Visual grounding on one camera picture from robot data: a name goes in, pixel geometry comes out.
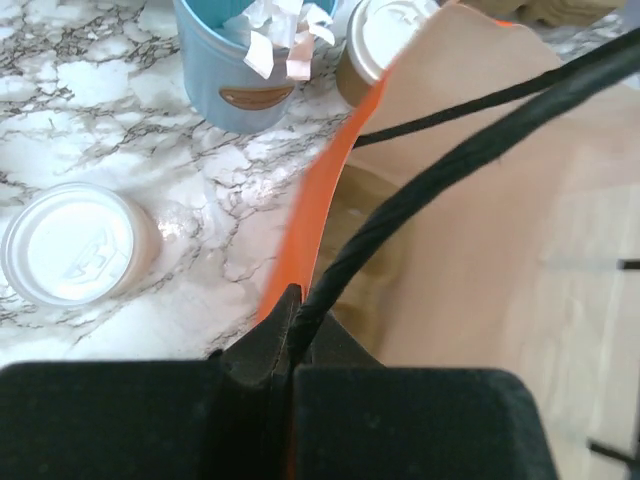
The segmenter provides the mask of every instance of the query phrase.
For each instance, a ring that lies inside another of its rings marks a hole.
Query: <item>blue metal bucket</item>
[[[286,78],[288,50],[274,51],[265,80],[244,62],[247,47],[215,31],[252,0],[174,0],[187,95],[211,124],[236,133],[256,133],[284,117],[295,83]],[[337,0],[312,0],[334,15]]]

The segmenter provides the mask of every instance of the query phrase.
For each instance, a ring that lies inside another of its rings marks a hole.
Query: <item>white lid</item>
[[[38,196],[11,221],[0,260],[26,300],[72,307],[111,292],[133,247],[127,203],[102,187],[69,183]]]
[[[369,84],[411,41],[439,6],[434,0],[363,0],[349,24],[349,57]]]

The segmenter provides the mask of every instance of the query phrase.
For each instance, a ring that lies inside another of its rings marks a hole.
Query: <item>black cord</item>
[[[593,453],[597,453],[598,455],[602,455],[603,457],[607,457],[618,462],[622,462],[631,470],[640,471],[640,460],[624,452],[621,452],[618,449],[615,449],[608,445],[604,445],[603,443],[591,439],[587,440],[587,447]]]
[[[624,48],[608,51],[589,68],[581,69],[474,134],[382,203],[338,253],[298,310],[287,332],[292,366],[300,362],[324,315],[351,278],[409,218],[448,187],[498,158],[548,121],[639,70],[638,30],[633,38]]]
[[[640,259],[618,260],[618,270],[640,270]]]
[[[598,62],[602,58],[606,58],[607,55],[620,49],[627,48],[629,44],[635,44],[640,38],[640,29],[636,29],[627,35],[616,38],[600,47],[592,50],[591,52],[578,57],[565,65],[549,70],[535,78],[527,80],[526,82],[513,85],[511,87],[499,90],[497,92],[490,93],[484,97],[470,100],[466,103],[456,105],[455,107],[447,108],[439,112],[427,115],[426,117],[411,120],[400,125],[395,125],[390,128],[385,128],[366,135],[360,135],[356,140],[353,148],[364,147],[372,145],[374,143],[384,142],[396,137],[408,135],[420,130],[435,127],[441,123],[449,122],[457,118],[470,115],[472,113],[486,110],[488,108],[497,107],[505,103],[513,102],[521,98],[527,97],[534,93],[541,92],[550,88],[558,82],[561,82],[571,75],[574,75],[579,70],[588,67],[589,65]]]

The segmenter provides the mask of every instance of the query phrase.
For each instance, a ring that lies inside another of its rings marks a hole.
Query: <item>marble countertop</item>
[[[165,0],[0,0],[0,231],[34,194],[89,181],[130,195],[164,248],[119,298],[21,300],[0,277],[0,366],[33,359],[198,358],[250,328],[296,179],[348,113],[340,46],[321,49],[276,127],[225,133],[189,105]],[[542,32],[563,58],[618,35]]]

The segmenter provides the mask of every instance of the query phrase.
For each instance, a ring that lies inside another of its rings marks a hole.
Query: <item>bucket label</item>
[[[294,88],[294,85],[270,88],[222,87],[220,96],[225,102],[241,110],[266,110],[284,101]]]

